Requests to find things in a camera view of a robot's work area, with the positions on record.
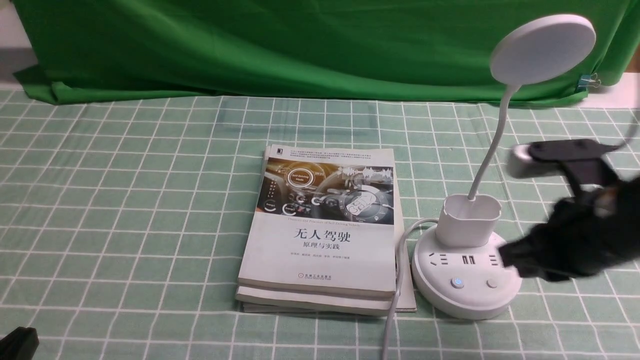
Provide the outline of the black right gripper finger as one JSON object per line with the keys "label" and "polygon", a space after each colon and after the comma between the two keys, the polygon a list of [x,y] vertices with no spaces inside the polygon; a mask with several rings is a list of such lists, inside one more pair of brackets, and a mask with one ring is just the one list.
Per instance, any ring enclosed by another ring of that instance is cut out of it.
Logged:
{"label": "black right gripper finger", "polygon": [[544,257],[551,248],[548,239],[519,239],[498,247],[498,255],[505,268],[515,268],[523,279],[547,279],[549,273],[544,269]]}

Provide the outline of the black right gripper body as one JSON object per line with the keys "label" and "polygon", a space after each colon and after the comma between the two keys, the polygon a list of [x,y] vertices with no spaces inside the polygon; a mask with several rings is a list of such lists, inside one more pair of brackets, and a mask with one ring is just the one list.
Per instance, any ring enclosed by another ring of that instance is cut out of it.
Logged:
{"label": "black right gripper body", "polygon": [[592,277],[637,260],[639,178],[591,193],[589,205],[561,200],[531,235],[541,249],[530,276],[546,281]]}

